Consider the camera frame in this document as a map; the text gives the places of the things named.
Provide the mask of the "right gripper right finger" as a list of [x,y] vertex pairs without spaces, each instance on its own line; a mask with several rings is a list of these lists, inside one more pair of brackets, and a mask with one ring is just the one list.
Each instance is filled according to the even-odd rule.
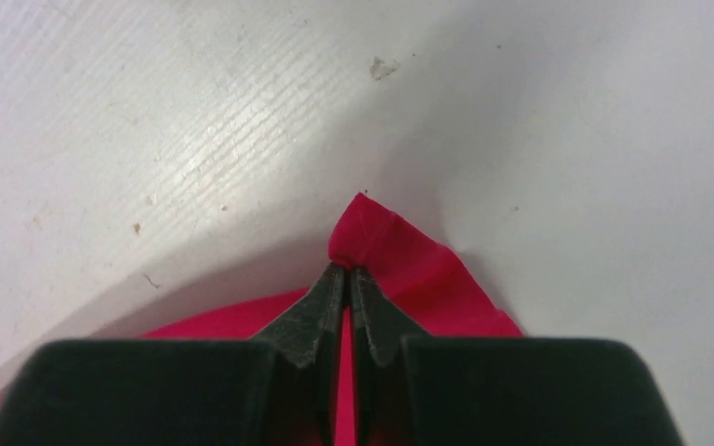
[[350,275],[360,445],[680,445],[642,358],[617,341],[425,330]]

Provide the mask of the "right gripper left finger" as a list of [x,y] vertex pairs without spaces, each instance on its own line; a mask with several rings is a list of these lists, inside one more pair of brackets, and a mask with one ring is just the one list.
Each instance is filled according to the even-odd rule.
[[330,445],[346,272],[246,340],[62,340],[0,406],[0,445]]

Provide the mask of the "red t shirt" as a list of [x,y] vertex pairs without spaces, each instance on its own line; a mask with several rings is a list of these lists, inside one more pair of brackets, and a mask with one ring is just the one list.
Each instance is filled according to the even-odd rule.
[[[358,444],[350,306],[353,270],[366,269],[384,295],[432,335],[521,335],[516,323],[491,302],[451,249],[433,241],[365,195],[357,195],[335,225],[328,251],[328,266],[337,265],[346,272],[337,364],[335,439],[330,445],[337,442],[339,434],[345,434]],[[246,340],[308,291],[212,310],[163,327],[146,337],[84,340]]]

